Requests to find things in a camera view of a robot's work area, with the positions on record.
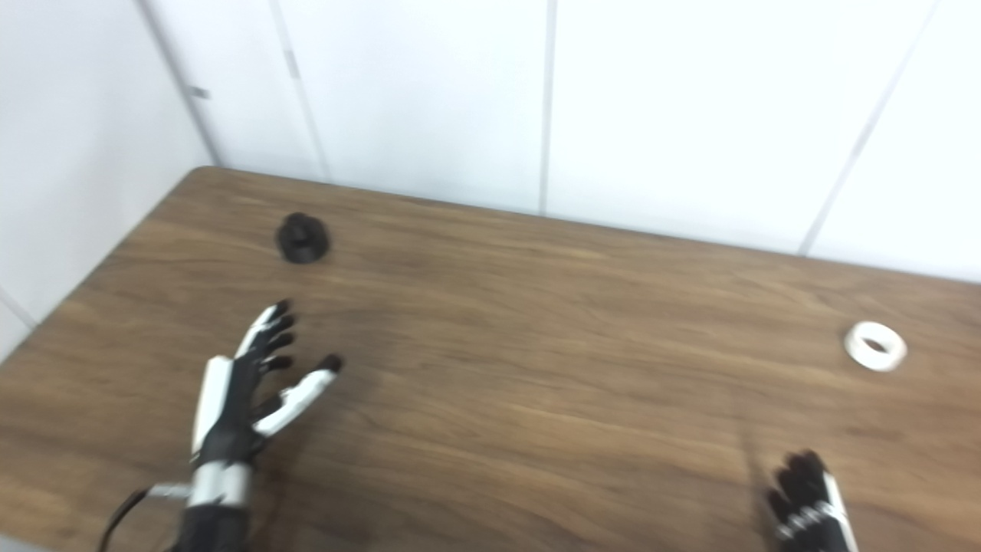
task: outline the white ring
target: white ring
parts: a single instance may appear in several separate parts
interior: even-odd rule
[[[869,342],[878,344],[874,349]],[[892,328],[878,322],[858,322],[845,336],[845,350],[870,370],[888,372],[896,369],[906,356],[906,342]]]

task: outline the wooden table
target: wooden table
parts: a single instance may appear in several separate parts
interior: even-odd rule
[[[279,259],[296,210],[325,260]],[[805,447],[863,552],[981,550],[981,288],[219,169],[0,371],[0,532],[87,551],[186,478],[205,360],[283,297],[298,364],[348,366],[261,458],[257,551],[763,551]],[[905,336],[898,371],[846,356],[860,319]],[[164,549],[179,508],[114,549]]]

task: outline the white wall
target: white wall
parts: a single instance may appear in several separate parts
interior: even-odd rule
[[[281,0],[336,184],[538,209],[544,0]]]
[[[147,0],[224,166],[325,182],[268,0]]]
[[[981,282],[979,24],[940,4],[813,256]]]
[[[36,323],[210,159],[133,2],[0,13],[0,289]],[[0,312],[2,359],[25,329]]]
[[[548,214],[795,252],[932,0],[563,0]]]

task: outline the black and white robotic hand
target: black and white robotic hand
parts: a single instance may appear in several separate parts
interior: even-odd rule
[[[256,405],[254,396],[271,371],[289,367],[277,351],[293,342],[289,303],[267,307],[245,332],[234,358],[208,360],[191,437],[190,483],[161,483],[132,493],[110,518],[99,542],[105,552],[113,529],[143,498],[184,500],[173,552],[245,552],[249,494],[256,456],[330,385],[342,365],[327,355],[299,383]]]
[[[858,552],[835,477],[812,451],[792,454],[767,493],[780,552]]]

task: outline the black cable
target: black cable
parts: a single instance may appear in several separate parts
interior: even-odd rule
[[[106,524],[106,530],[102,532],[102,539],[99,540],[99,547],[95,549],[95,552],[106,552],[106,550],[109,548],[109,538],[112,537],[113,530],[116,528],[116,525],[120,524],[123,518],[126,517],[126,514],[132,510],[132,507],[136,506],[139,504],[139,501],[146,498],[146,495],[149,492],[150,489],[135,491],[129,496],[128,499],[123,501],[123,504],[120,504],[120,507],[117,508],[116,512],[113,512],[112,517],[109,518],[109,522]]]

